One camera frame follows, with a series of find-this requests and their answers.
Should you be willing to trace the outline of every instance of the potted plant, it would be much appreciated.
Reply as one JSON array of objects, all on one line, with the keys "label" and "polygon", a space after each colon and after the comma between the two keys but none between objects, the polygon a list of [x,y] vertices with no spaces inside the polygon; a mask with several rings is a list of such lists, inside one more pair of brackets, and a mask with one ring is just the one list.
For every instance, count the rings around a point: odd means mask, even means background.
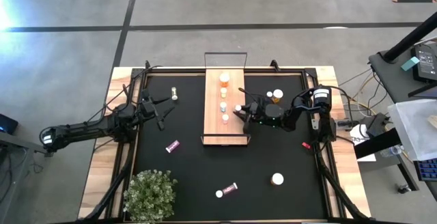
[{"label": "potted plant", "polygon": [[132,177],[124,192],[124,211],[132,221],[155,223],[174,214],[171,203],[176,194],[172,186],[178,181],[170,180],[170,171],[146,170]]}]

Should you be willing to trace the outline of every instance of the wooden board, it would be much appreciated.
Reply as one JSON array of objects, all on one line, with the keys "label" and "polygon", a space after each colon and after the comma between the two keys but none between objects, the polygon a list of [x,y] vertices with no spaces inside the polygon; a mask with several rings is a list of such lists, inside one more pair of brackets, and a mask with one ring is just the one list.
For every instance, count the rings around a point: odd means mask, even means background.
[{"label": "wooden board", "polygon": [[[229,85],[226,98],[221,98],[221,83],[219,77],[222,73],[229,73]],[[205,76],[205,118],[203,122],[204,134],[243,134],[244,122],[232,113],[234,107],[246,103],[244,93],[244,70],[206,70]],[[226,112],[221,112],[220,103],[226,102]],[[222,116],[228,114],[229,121],[224,124]],[[204,145],[246,145],[246,137],[204,137]]]},{"label": "wooden board", "polygon": [[[204,69],[204,67],[165,67],[160,69],[165,70],[184,68]],[[337,79],[335,77],[335,71],[332,66],[290,66],[281,68],[315,68],[317,70],[318,81],[320,84],[338,86]],[[111,77],[109,92],[107,94],[107,101],[112,99],[114,95],[122,90],[122,84],[129,84],[130,73],[132,69],[133,68],[131,67],[114,68],[113,75]],[[116,106],[117,103],[121,104],[125,101],[126,98],[122,96],[121,98],[116,98],[113,105]],[[337,90],[333,90],[333,108],[330,114],[334,119],[338,120],[344,119],[346,117],[343,108],[343,102],[340,93]],[[350,138],[350,136],[346,132],[337,131],[337,134],[346,138]],[[85,185],[82,203],[79,210],[79,218],[85,217],[87,214],[89,214],[108,190],[111,183],[116,149],[117,148],[115,144],[109,143],[101,147],[101,150],[99,149],[97,152],[94,153],[91,159],[91,165],[89,168],[87,182]],[[358,163],[356,161],[354,146],[347,141],[342,141],[339,139],[333,143],[333,151],[341,187],[352,200],[352,202],[356,205],[356,207],[363,214],[370,216],[369,204],[367,203],[363,181],[361,180],[360,169],[358,168]],[[337,209],[337,200],[332,187],[328,187],[328,192],[330,195],[330,202],[331,206],[333,207],[334,216],[339,216]],[[120,197],[121,194],[118,194],[115,198],[115,202],[120,201]]]}]

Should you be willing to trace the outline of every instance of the black table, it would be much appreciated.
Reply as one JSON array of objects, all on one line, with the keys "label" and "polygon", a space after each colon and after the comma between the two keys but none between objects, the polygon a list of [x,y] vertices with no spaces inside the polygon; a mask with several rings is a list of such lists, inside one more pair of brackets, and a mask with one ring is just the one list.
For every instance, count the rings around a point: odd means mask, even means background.
[{"label": "black table", "polygon": [[[437,51],[437,44],[429,44],[435,51]],[[381,54],[375,54],[369,57],[369,62],[373,71],[378,75],[381,83],[384,85],[385,89],[389,93],[389,96],[396,102],[404,102],[408,100],[415,100],[415,97],[408,97],[408,93],[426,86],[426,83],[416,81],[412,78],[412,70],[403,71],[401,69],[402,64],[408,61],[412,56],[410,51],[406,51],[402,53],[395,63],[386,63]],[[399,156],[399,163],[403,163],[402,159]],[[401,169],[402,174],[406,178],[409,184],[415,184],[414,180],[411,178],[410,172],[406,169],[406,167],[399,167]],[[437,182],[425,182],[431,191],[434,199],[437,200]]]},{"label": "black table", "polygon": [[[246,76],[249,92],[282,89],[288,107],[302,89],[301,76]],[[170,170],[175,186],[175,214],[167,221],[325,219],[328,216],[315,157],[301,146],[311,140],[309,116],[303,114],[294,132],[254,124],[248,146],[204,146],[204,76],[152,76],[147,87],[155,96],[178,89],[176,109],[165,120],[165,132],[144,126],[137,144],[133,173]],[[170,143],[180,145],[168,153]],[[281,186],[270,183],[279,172]],[[238,190],[222,198],[215,192],[235,182]]]}]

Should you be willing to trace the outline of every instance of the gray floor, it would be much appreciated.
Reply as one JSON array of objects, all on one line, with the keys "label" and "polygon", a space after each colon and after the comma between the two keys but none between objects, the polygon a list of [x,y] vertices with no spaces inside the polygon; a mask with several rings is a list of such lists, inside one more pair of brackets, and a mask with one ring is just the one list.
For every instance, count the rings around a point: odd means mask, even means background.
[{"label": "gray floor", "polygon": [[[0,0],[0,27],[121,25],[128,0]],[[433,3],[391,0],[137,0],[131,25],[208,23],[412,22],[436,11]],[[367,58],[389,48],[411,28],[130,32],[121,66],[146,59],[164,66],[201,66],[206,51],[246,51],[247,65],[333,65],[338,82],[366,70]],[[0,113],[20,122],[17,135],[37,141],[50,125],[80,122],[104,100],[119,32],[0,33]],[[235,59],[223,59],[227,64]],[[365,76],[344,86],[354,94]],[[363,90],[363,102],[376,82]],[[384,95],[380,90],[378,99]],[[386,112],[387,98],[376,107]],[[44,171],[31,173],[11,223],[75,220],[92,143],[36,156]],[[433,223],[436,202],[424,184],[399,195],[396,167],[363,173],[372,216],[385,221]]]}]

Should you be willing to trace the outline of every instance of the wooden table frame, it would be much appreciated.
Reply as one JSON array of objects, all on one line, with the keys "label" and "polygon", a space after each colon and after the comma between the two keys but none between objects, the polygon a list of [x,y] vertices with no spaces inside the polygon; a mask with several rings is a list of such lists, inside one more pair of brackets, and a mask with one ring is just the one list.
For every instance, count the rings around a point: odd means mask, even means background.
[{"label": "wooden table frame", "polygon": [[[218,67],[218,68],[242,68],[242,67]],[[282,70],[287,69],[305,69],[305,68],[313,68],[316,70],[318,82],[323,85],[332,85],[337,86],[337,80],[335,78],[334,68],[332,66],[308,66],[308,67],[282,67]],[[131,72],[134,68],[115,68],[111,77],[111,82],[109,85],[108,93],[107,93],[107,101],[111,100],[116,94],[122,90],[122,85],[129,84]],[[256,69],[271,69],[274,70],[273,67],[246,67],[246,70],[256,70]],[[166,68],[159,67],[153,71],[151,74],[147,74],[147,76],[154,75],[180,75],[180,74],[172,74],[169,73],[172,70],[190,70],[187,72],[187,75],[204,75],[205,67],[174,67],[174,68]],[[266,73],[267,75],[281,75],[289,73]],[[308,76],[309,87],[311,84],[314,85],[311,76]],[[135,83],[134,91],[134,100],[137,99],[138,91],[139,91],[139,81]],[[124,103],[126,101],[126,97],[120,96],[116,98],[111,104],[109,104],[110,108],[116,107],[117,105]],[[331,116],[336,120],[344,119],[345,113],[342,105],[342,100],[340,93],[337,90],[333,90],[333,108],[331,110]],[[338,135],[342,137],[349,137],[348,133],[345,131],[337,131]],[[99,146],[100,144],[107,141],[107,138],[101,138],[96,140],[95,146]],[[79,217],[84,217],[89,214],[95,207],[95,205],[100,201],[101,197],[109,188],[111,184],[111,178],[113,177],[114,172],[114,161],[117,154],[117,151],[120,147],[123,147],[123,153],[121,155],[121,162],[124,164],[127,156],[127,149],[129,147],[128,144],[118,145],[115,142],[108,143],[95,153],[93,153],[91,159],[91,165],[88,172],[87,182],[85,185],[85,190],[83,193],[83,198],[81,202],[81,207],[79,210]],[[347,141],[337,140],[331,146],[327,146],[328,150],[332,150],[334,158],[335,158],[335,166],[337,169],[337,174],[339,178],[339,183],[343,190],[346,192],[348,197],[352,200],[352,202],[358,207],[358,209],[365,215],[370,216],[369,206],[367,203],[367,198],[365,196],[363,183],[361,180],[360,171],[358,168],[358,163],[356,161],[354,147]],[[329,166],[331,163],[334,163],[332,160],[329,160],[327,157],[326,151],[324,151],[324,159],[326,164]],[[330,199],[330,206],[332,207],[333,217],[340,216],[341,209],[338,208],[337,200],[338,198],[335,195],[334,190],[327,182],[328,194]],[[117,190],[115,194],[115,201],[113,204],[112,217],[118,217],[119,204],[122,197],[122,185]],[[350,213],[346,211],[346,216],[351,217]]]}]

